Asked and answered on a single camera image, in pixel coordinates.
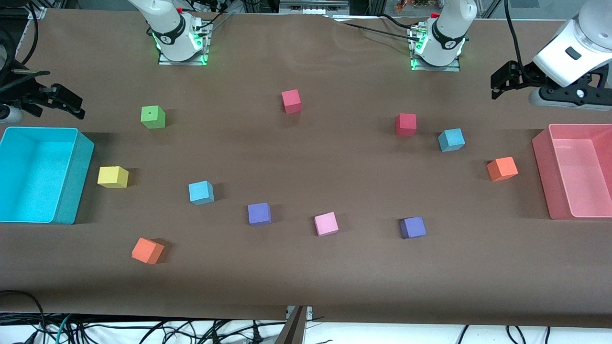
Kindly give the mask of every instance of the blue plastic bin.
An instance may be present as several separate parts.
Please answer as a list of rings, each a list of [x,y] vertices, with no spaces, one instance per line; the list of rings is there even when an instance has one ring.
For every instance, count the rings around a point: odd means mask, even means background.
[[[7,128],[0,222],[73,224],[93,152],[94,143],[75,128]]]

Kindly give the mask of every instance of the cube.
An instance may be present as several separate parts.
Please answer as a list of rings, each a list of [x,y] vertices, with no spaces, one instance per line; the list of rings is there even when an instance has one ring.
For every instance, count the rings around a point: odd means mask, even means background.
[[[248,222],[251,226],[270,225],[272,223],[272,212],[267,203],[249,204]]]
[[[197,206],[214,202],[215,195],[212,191],[212,184],[208,181],[189,184],[189,200]]]
[[[149,129],[166,127],[166,113],[157,105],[143,107],[140,112],[140,121]]]
[[[297,113],[302,111],[302,101],[300,100],[300,94],[297,89],[285,91],[282,95],[285,113]]]
[[[398,136],[413,136],[417,131],[417,115],[400,113],[395,119],[395,134]]]
[[[315,216],[315,226],[317,236],[325,236],[336,233],[338,231],[336,214],[334,214],[334,212],[328,212],[327,214]]]
[[[425,223],[422,217],[411,217],[409,219],[403,219],[400,222],[401,237],[404,239],[412,239],[414,237],[424,236],[427,234],[425,231]]]
[[[164,246],[141,237],[132,250],[132,258],[147,264],[157,264]]]
[[[512,157],[495,159],[487,165],[491,180],[503,181],[512,178],[518,174],[517,166],[514,164]]]
[[[98,173],[98,184],[109,189],[126,188],[129,174],[126,169],[119,166],[103,166]]]
[[[461,129],[448,129],[438,136],[442,152],[452,152],[460,149],[465,144]]]

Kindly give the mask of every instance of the pink cube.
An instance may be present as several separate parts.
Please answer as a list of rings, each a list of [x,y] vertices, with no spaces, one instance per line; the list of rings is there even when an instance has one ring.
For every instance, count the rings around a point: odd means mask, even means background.
[[[315,216],[316,235],[324,236],[334,234],[338,231],[338,223],[336,222],[336,214],[328,212],[327,214]]]
[[[300,100],[300,94],[297,89],[285,91],[282,94],[285,113],[297,113],[302,111],[302,101]]]
[[[400,113],[395,120],[395,134],[398,136],[413,136],[417,131],[417,115]]]

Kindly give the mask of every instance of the yellow cube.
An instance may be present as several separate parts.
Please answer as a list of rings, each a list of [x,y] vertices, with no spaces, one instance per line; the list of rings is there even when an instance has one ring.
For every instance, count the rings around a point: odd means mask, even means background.
[[[129,172],[119,166],[100,167],[98,184],[109,189],[121,189],[127,187],[127,176]]]

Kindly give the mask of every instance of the pink bin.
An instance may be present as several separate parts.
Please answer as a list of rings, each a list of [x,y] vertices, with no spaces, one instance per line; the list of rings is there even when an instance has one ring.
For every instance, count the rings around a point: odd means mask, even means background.
[[[553,220],[612,219],[612,124],[551,124],[532,143]]]

